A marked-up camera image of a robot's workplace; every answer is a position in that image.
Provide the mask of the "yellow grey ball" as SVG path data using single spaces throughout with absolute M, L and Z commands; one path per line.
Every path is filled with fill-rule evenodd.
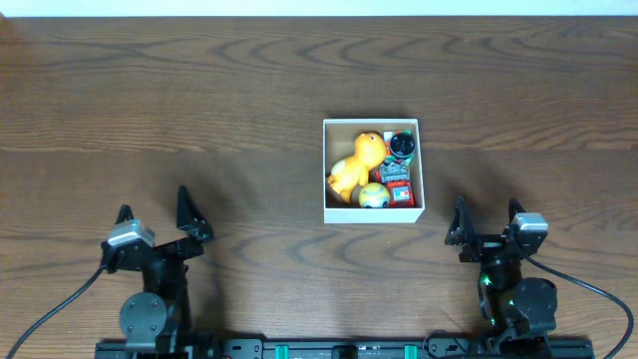
M 384 208 L 390 204 L 390 193 L 383 184 L 369 182 L 361 188 L 358 201 L 362 208 Z

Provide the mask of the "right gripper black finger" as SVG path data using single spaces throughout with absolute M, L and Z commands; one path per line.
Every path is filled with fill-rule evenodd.
M 524 207 L 520 204 L 520 202 L 515 198 L 511 198 L 508 202 L 508 219 L 510 223 L 514 223 L 514 218 L 519 214 L 519 213 L 524 213 L 525 209 Z
M 465 199 L 459 196 L 454 215 L 445 237 L 445 245 L 464 245 L 471 243 L 476 237 L 470 208 Z

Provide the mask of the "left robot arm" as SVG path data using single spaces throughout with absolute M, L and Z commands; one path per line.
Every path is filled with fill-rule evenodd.
M 124 204 L 101 243 L 101 266 L 109 274 L 135 271 L 143 278 L 142 291 L 120 311 L 125 340 L 118 349 L 127 354 L 173 354 L 185 346 L 192 325 L 185 262 L 204 254 L 213 229 L 184 185 L 177 191 L 176 228 L 185 237 L 157 245 L 155 233 Z

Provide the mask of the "orange dinosaur toy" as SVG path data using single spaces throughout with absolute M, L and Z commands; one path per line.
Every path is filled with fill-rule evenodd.
M 387 154 L 385 142 L 378 133 L 360 134 L 354 146 L 354 154 L 338 161 L 326 178 L 327 185 L 348 204 L 354 189 L 369 182 L 370 171 L 378 167 Z

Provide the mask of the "red grey toy truck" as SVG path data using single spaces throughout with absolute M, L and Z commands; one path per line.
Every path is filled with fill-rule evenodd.
M 414 207 L 414 193 L 408 166 L 404 163 L 382 163 L 375 172 L 375 179 L 390 194 L 389 207 Z

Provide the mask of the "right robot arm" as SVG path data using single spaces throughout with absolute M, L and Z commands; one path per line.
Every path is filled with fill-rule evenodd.
M 540 213 L 525 210 L 514 198 L 508 204 L 508 219 L 502 233 L 479 233 L 460 196 L 445 244 L 461 249 L 461 262 L 479 265 L 481 312 L 498 336 L 542 336 L 556 328 L 557 289 L 547 279 L 524 277 L 521 262 L 537 253 L 549 225 Z

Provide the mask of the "black round lid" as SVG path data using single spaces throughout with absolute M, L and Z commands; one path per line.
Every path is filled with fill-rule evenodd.
M 389 141 L 389 150 L 398 160 L 404 160 L 412 156 L 416 149 L 414 138 L 407 133 L 395 134 Z

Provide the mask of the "colourful puzzle cube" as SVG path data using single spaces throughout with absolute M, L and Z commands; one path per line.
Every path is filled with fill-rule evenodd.
M 410 156 L 409 158 L 404 159 L 404 160 L 398 160 L 398 159 L 396 159 L 396 158 L 395 158 L 395 157 L 391 154 L 391 152 L 390 152 L 390 150 L 389 150 L 389 141 L 390 141 L 391 137 L 392 137 L 393 135 L 395 135 L 395 134 L 399 134 L 399 133 L 407 133 L 407 134 L 409 134 L 409 135 L 411 135 L 411 136 L 412 136 L 412 132 L 411 132 L 410 130 L 403 130 L 403 131 L 387 131 L 387 132 L 384 132 L 384 133 L 383 133 L 383 140 L 384 140 L 384 143 L 385 143 L 385 146 L 386 146 L 386 157 L 385 157 L 385 162 L 386 162 L 386 163 L 398 163 L 398 164 L 408 165 L 408 164 L 412 161 L 412 159 L 413 159 L 413 156 L 414 156 L 414 155 L 412 155 L 412 156 Z

